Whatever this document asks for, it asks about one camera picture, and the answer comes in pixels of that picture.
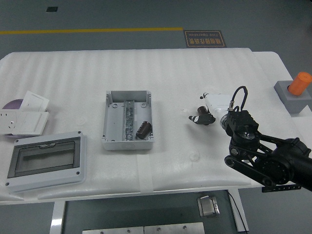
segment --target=white foam sheet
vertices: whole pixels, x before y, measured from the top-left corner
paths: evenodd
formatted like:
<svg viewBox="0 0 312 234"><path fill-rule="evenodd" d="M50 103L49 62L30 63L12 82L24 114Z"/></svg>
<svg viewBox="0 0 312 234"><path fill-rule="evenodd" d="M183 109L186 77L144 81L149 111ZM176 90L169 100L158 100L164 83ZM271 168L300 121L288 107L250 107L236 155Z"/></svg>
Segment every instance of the white foam sheet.
<svg viewBox="0 0 312 234"><path fill-rule="evenodd" d="M50 100L43 135L79 130L87 136L84 183L20 194L9 194L4 185L14 139L0 136L4 202L259 186L225 165L230 138L218 124L199 126L188 119L205 105L199 99L204 92L232 95L246 85L245 109L259 123L260 132L280 138L301 136L272 78L245 48L18 52L0 64L0 105L29 90ZM106 90L151 91L152 150L104 150Z"/></svg>

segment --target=metal plate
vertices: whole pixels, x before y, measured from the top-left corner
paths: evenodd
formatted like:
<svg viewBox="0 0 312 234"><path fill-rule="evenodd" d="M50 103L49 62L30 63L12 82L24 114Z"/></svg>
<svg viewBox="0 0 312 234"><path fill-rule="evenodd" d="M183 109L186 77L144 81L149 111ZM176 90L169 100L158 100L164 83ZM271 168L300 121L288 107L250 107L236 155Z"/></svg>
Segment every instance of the metal plate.
<svg viewBox="0 0 312 234"><path fill-rule="evenodd" d="M205 234L203 223L86 230L82 234Z"/></svg>
<svg viewBox="0 0 312 234"><path fill-rule="evenodd" d="M144 234L144 227L87 230L82 234Z"/></svg>
<svg viewBox="0 0 312 234"><path fill-rule="evenodd" d="M144 228L145 234L205 234L203 223L184 223Z"/></svg>

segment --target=orange button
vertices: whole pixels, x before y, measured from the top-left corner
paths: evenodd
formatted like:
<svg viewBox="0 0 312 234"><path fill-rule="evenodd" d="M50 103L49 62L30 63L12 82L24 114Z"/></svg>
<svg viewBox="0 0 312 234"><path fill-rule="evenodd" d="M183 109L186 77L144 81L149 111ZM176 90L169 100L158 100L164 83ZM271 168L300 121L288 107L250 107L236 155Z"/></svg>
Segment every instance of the orange button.
<svg viewBox="0 0 312 234"><path fill-rule="evenodd" d="M301 95L312 81L312 76L306 72L300 72L288 86L288 91L293 95Z"/></svg>

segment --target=black robotic arm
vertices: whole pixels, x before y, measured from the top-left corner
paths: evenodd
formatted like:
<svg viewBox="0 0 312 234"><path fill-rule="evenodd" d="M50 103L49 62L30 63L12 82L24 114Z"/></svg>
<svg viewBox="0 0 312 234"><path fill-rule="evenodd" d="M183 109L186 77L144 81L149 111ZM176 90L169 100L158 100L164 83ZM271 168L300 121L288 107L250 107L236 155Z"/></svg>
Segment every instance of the black robotic arm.
<svg viewBox="0 0 312 234"><path fill-rule="evenodd" d="M245 91L242 105L240 109L238 106L233 108L235 95L240 89ZM243 110L247 94L245 86L235 91L228 113L221 122L227 135L231 137L230 155L225 157L225 163L268 188L291 181L312 191L312 159L309 158L311 149L299 138L279 139L262 135L258 131L258 123L248 111ZM207 113L209 111L203 116L206 121L201 121L205 125L215 121L215 118ZM261 141L273 143L276 148L271 150Z"/></svg>

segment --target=white tape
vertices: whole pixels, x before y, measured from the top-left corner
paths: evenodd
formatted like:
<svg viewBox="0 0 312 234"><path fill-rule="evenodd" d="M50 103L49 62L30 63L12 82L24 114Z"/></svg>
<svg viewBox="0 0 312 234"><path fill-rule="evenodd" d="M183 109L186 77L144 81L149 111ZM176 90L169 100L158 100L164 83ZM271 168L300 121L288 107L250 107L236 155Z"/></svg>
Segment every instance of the white tape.
<svg viewBox="0 0 312 234"><path fill-rule="evenodd" d="M149 155L137 155L137 169L141 193L152 193L154 190Z"/></svg>

